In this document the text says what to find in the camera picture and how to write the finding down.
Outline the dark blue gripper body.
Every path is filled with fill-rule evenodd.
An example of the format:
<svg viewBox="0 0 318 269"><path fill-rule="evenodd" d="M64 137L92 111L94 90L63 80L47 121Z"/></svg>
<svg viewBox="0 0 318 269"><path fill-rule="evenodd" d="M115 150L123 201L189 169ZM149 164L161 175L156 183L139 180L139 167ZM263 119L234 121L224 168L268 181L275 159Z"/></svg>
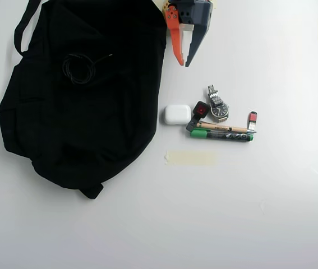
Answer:
<svg viewBox="0 0 318 269"><path fill-rule="evenodd" d="M173 0L169 1L178 10L179 23L202 27L210 25L213 4L211 1Z"/></svg>

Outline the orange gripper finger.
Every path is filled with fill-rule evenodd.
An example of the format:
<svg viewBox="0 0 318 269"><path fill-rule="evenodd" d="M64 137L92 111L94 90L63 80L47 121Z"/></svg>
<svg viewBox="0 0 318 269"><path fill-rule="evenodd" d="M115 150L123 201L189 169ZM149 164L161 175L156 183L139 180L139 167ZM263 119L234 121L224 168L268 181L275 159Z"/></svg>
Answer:
<svg viewBox="0 0 318 269"><path fill-rule="evenodd" d="M178 63L183 66L185 60L182 53L182 37L179 23L179 13L175 5L168 5L165 8L165 19L172 40L173 53Z"/></svg>

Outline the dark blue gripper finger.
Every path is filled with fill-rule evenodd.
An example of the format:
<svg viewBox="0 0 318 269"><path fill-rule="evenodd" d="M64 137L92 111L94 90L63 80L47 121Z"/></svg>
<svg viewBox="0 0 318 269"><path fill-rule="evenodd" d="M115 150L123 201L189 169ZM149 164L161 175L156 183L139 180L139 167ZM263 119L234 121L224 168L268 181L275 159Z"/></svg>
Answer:
<svg viewBox="0 0 318 269"><path fill-rule="evenodd" d="M192 31L192 39L191 44L188 51L187 60L185 63L185 67L189 67L196 52L198 51L207 31L209 29L209 24L194 24Z"/></svg>

